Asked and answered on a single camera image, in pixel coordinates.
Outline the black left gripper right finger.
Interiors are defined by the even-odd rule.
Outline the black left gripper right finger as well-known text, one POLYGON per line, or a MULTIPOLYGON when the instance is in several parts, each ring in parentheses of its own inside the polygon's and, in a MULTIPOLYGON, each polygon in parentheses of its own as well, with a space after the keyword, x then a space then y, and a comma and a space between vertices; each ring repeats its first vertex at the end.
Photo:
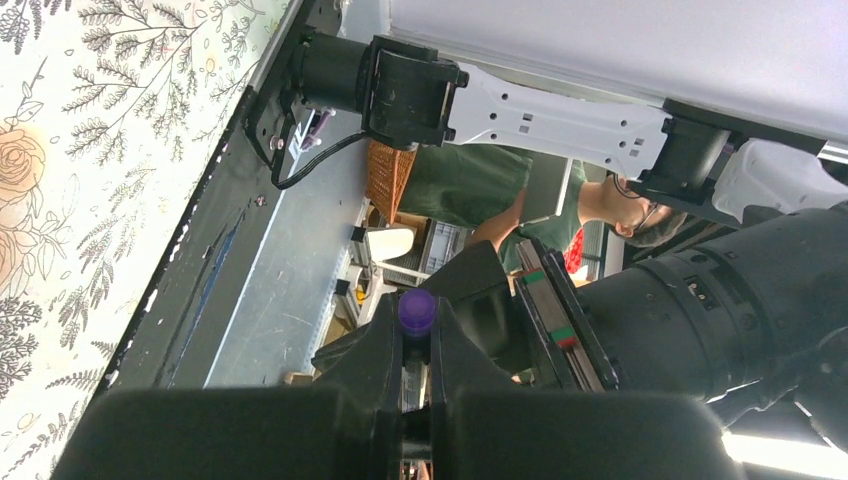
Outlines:
POLYGON ((449 301, 431 334, 438 479, 726 479, 708 409, 683 396, 522 387, 462 332, 449 301))

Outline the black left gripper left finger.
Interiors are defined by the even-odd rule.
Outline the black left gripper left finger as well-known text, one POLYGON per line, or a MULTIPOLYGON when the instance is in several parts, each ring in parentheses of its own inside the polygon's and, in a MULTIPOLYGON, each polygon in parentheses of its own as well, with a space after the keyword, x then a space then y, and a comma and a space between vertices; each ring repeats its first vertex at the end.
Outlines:
POLYGON ((398 298, 302 386, 113 392, 84 414, 57 479, 396 479, 398 298))

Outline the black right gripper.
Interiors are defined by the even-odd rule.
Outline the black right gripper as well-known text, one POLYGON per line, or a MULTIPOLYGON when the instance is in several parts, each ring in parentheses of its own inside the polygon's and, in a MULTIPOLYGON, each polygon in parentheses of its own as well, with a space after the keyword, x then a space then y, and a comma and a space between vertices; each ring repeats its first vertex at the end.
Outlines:
MULTIPOLYGON (((464 335, 510 382, 530 369, 531 361, 539 386, 618 389, 617 374, 580 305, 562 255, 545 250, 536 240, 521 242, 516 251, 522 268, 513 285, 525 334, 507 275, 494 248, 482 242, 465 247, 419 287, 450 302, 464 335)), ((353 365, 348 353, 363 345, 378 317, 391 313, 382 305, 399 298, 396 293, 380 297, 371 322, 316 351, 312 364, 320 375, 313 382, 335 366, 353 365)))

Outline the black pen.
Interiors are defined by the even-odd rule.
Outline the black pen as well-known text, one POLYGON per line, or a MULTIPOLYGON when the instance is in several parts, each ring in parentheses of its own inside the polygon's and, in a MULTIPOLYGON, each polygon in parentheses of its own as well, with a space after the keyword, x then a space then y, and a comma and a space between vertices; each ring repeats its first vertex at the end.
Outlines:
POLYGON ((438 312, 436 298, 425 289, 411 289, 398 300, 397 318, 404 346, 418 355, 427 355, 430 334, 438 312))

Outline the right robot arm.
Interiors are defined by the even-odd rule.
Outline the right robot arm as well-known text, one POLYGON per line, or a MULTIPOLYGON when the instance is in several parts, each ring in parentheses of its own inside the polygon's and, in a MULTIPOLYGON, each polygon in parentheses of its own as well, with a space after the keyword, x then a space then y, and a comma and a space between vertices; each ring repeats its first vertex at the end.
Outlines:
POLYGON ((305 100, 354 112, 391 147, 503 145, 621 174, 672 203, 705 180, 740 230, 644 260, 584 289, 538 251, 519 286, 536 368, 567 389, 647 389, 715 401, 727 420, 795 396, 821 425, 847 419, 847 188, 811 153, 647 106, 593 103, 501 81, 430 48, 309 34, 289 59, 305 100))

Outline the person in green shirt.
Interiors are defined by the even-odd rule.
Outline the person in green shirt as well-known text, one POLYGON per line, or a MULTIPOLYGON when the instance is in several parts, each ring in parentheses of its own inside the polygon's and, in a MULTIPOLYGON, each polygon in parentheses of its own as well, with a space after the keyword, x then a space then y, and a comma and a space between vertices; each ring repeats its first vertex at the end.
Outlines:
POLYGON ((686 213, 637 194, 629 181, 614 173, 601 181, 587 178, 575 160, 568 176, 556 174, 564 186, 560 214, 530 222, 528 206, 537 192, 529 180, 541 154, 498 145, 451 145, 421 148, 414 160, 399 210, 434 221, 468 228, 467 242, 490 244, 504 270, 519 269, 518 245, 538 240, 563 252, 587 223, 601 222, 627 244, 656 247, 675 236, 686 213))

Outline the brown wicker basket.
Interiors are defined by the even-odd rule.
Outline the brown wicker basket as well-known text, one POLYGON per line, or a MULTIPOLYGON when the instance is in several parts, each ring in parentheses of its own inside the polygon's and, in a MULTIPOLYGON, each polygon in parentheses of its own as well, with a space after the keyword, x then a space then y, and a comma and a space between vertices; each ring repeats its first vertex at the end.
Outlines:
POLYGON ((365 196, 388 223, 395 221, 417 153, 369 141, 365 196))

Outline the floral patterned mat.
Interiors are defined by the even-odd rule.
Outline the floral patterned mat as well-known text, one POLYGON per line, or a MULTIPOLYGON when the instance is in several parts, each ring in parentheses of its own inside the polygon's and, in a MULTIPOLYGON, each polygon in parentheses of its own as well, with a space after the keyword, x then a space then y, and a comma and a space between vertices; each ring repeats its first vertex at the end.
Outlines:
POLYGON ((47 479, 284 1, 1 5, 1 475, 47 479))

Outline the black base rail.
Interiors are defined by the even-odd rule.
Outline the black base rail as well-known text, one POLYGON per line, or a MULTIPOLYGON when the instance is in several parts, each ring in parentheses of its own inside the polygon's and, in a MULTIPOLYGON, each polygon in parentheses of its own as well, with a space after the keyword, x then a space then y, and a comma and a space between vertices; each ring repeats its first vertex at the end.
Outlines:
POLYGON ((335 33, 333 1, 291 2, 121 339, 99 391, 278 385, 311 355, 338 238, 306 239, 306 195, 266 161, 284 130, 283 57, 298 28, 335 33))

